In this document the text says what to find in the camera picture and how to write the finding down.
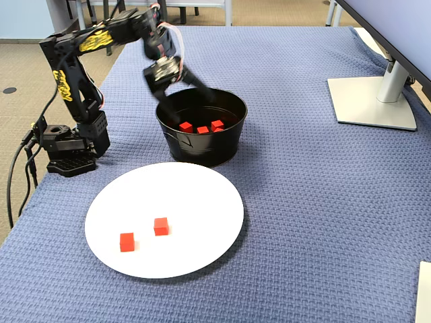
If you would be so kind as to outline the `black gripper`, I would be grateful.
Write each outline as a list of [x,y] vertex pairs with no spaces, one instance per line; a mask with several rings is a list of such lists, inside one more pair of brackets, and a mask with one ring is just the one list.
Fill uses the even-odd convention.
[[[180,118],[173,109],[171,100],[166,96],[165,91],[169,85],[176,83],[180,79],[180,63],[179,56],[162,57],[154,64],[143,70],[143,76],[152,95],[159,101],[160,109],[173,122],[179,123]],[[192,85],[211,102],[215,100],[213,90],[207,87],[190,69],[183,69],[183,82],[187,85]]]

